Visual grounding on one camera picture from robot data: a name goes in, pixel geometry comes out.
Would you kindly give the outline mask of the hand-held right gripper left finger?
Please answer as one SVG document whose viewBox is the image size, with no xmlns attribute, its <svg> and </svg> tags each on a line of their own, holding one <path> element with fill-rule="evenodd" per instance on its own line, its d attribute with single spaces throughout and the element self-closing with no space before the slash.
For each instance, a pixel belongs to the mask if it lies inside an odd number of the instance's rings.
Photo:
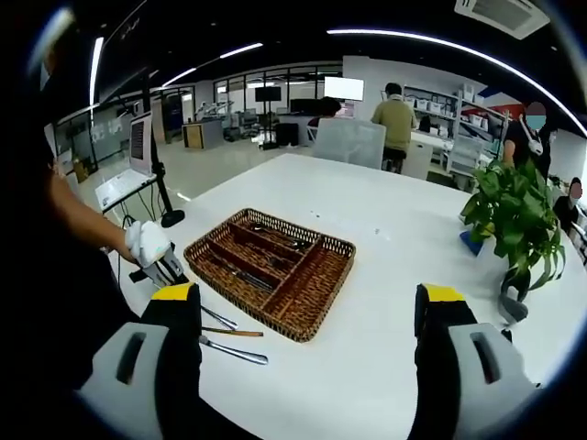
<svg viewBox="0 0 587 440">
<path fill-rule="evenodd" d="M 193 282 L 165 287 L 136 323 L 126 323 L 94 354 L 77 394 L 124 439 L 198 436 L 202 353 L 201 296 Z"/>
</svg>

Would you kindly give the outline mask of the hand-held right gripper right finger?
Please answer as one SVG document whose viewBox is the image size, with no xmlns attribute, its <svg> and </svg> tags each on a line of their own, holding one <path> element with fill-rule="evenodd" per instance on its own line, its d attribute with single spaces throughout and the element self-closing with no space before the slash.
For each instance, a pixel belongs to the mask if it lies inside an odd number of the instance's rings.
<svg viewBox="0 0 587 440">
<path fill-rule="evenodd" d="M 417 439 L 490 439 L 539 393 L 511 340 L 451 287 L 417 286 L 415 339 Z"/>
</svg>

